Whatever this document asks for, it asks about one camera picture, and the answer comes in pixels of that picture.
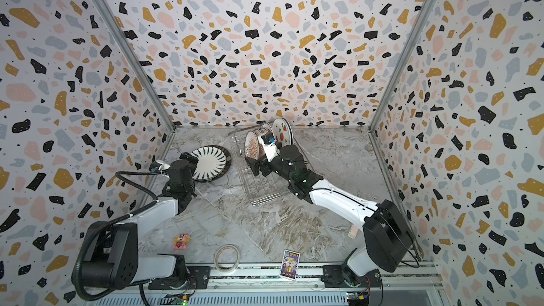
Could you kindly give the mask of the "watermelon pattern plate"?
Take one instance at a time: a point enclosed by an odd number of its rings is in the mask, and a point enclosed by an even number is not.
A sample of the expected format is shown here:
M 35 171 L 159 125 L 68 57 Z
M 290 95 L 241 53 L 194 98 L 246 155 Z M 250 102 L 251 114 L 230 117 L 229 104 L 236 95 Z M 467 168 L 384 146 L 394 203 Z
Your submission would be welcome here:
M 293 144 L 293 131 L 289 122 L 284 118 L 276 118 L 272 125 L 273 135 L 282 146 Z

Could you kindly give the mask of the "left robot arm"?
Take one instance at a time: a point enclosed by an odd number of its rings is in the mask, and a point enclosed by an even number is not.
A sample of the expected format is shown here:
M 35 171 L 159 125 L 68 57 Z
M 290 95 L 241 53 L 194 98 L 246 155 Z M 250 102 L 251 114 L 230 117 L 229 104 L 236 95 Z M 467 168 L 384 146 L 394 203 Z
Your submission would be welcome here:
M 160 195 L 132 180 L 131 171 L 117 171 L 116 178 L 146 193 L 151 201 L 135 211 L 89 226 L 72 271 L 76 294 L 96 301 L 116 290 L 163 280 L 170 288 L 191 282 L 185 259 L 179 254 L 141 254 L 139 242 L 158 225 L 187 208 L 195 197 L 193 175 L 198 159 L 184 153 L 171 164 L 155 161 L 148 175 L 168 178 Z

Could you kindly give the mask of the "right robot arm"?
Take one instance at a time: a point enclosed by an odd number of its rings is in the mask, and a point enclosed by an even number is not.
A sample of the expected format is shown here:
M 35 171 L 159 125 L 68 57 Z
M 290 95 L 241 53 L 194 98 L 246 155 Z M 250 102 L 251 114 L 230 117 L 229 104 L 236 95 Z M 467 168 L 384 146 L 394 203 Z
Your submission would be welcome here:
M 364 246 L 354 249 L 338 266 L 340 278 L 325 277 L 324 282 L 358 285 L 368 273 L 378 269 L 395 272 L 409 253 L 414 240 L 399 208 L 392 201 L 368 201 L 336 187 L 307 168 L 297 146 L 251 145 L 247 148 L 245 161 L 255 177 L 279 175 L 298 199 L 327 208 L 363 233 Z

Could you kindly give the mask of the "orange sunburst plate front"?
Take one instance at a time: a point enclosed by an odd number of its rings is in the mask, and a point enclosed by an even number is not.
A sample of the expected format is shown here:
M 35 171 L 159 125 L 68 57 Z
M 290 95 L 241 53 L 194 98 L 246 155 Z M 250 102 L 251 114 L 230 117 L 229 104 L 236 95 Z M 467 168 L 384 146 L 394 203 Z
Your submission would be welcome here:
M 245 157 L 248 157 L 253 160 L 258 160 L 260 157 L 259 140 L 256 134 L 254 133 L 254 131 L 252 130 L 250 130 L 246 134 Z

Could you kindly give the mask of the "orange sunburst plate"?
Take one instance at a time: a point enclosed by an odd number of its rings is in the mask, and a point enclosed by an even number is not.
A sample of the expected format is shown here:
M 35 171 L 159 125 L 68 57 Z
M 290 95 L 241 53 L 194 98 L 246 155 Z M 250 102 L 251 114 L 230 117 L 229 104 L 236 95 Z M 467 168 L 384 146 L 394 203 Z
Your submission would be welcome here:
M 259 140 L 256 134 L 254 133 L 254 131 L 252 130 L 250 130 L 246 134 L 245 157 L 248 157 L 253 160 L 258 160 L 260 157 Z
M 264 123 L 262 123 L 260 125 L 259 132 L 260 132 L 261 136 L 266 136 L 268 134 L 273 135 L 273 131 L 271 129 L 271 126 L 267 122 L 264 122 Z

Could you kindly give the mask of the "pink toy figure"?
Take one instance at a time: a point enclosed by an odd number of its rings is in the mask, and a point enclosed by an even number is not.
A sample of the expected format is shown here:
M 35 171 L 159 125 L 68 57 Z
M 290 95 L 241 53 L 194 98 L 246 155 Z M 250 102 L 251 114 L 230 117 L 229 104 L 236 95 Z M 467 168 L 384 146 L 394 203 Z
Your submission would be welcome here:
M 188 243 L 190 242 L 190 236 L 187 234 L 180 234 L 174 238 L 174 250 L 185 250 L 188 248 Z

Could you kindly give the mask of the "pink eraser block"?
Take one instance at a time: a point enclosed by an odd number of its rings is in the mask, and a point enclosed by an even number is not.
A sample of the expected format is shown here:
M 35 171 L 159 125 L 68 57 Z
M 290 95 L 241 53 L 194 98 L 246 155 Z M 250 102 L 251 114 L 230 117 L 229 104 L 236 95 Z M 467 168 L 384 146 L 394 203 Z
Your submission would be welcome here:
M 350 231 L 348 232 L 348 237 L 350 239 L 355 239 L 358 235 L 358 231 L 359 229 L 357 228 L 357 226 L 352 225 Z

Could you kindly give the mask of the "purple card box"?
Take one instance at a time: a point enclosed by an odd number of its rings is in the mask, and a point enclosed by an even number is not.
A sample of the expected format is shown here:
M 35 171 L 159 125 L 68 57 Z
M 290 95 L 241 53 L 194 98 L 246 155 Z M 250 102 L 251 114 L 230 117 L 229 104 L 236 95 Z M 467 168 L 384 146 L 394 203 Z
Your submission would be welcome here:
M 280 277 L 289 281 L 295 281 L 298 276 L 299 263 L 300 253 L 286 249 L 281 262 Z

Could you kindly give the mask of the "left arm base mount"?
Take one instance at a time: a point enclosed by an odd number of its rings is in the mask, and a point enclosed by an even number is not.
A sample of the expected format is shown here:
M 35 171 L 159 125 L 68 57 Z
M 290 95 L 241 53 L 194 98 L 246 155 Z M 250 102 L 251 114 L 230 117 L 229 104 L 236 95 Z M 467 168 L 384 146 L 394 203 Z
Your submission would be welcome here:
M 175 266 L 173 274 L 166 278 L 154 279 L 149 284 L 150 290 L 185 291 L 205 290 L 211 276 L 210 266 L 187 266 L 183 255 L 173 256 Z

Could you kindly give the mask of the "aluminium front rail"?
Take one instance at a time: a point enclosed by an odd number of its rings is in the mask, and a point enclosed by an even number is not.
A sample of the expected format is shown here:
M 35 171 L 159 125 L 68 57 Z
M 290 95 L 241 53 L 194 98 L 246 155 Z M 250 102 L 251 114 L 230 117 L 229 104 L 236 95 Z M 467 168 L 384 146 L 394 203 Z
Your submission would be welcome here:
M 191 264 L 189 280 L 172 289 L 164 281 L 130 286 L 97 305 L 448 305 L 433 264 L 376 270 L 353 287 L 340 281 L 338 263 L 302 263 L 298 277 L 280 277 L 276 263 L 246 263 L 230 273 L 212 264 Z

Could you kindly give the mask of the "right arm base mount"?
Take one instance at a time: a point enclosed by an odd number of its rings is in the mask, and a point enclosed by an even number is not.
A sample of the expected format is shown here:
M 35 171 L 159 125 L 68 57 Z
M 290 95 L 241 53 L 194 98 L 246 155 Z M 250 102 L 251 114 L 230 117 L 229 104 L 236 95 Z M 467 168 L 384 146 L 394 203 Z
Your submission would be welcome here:
M 370 271 L 365 276 L 358 276 L 348 267 L 356 249 L 340 264 L 329 264 L 322 267 L 321 282 L 326 288 L 378 288 L 382 286 L 381 274 L 378 269 Z

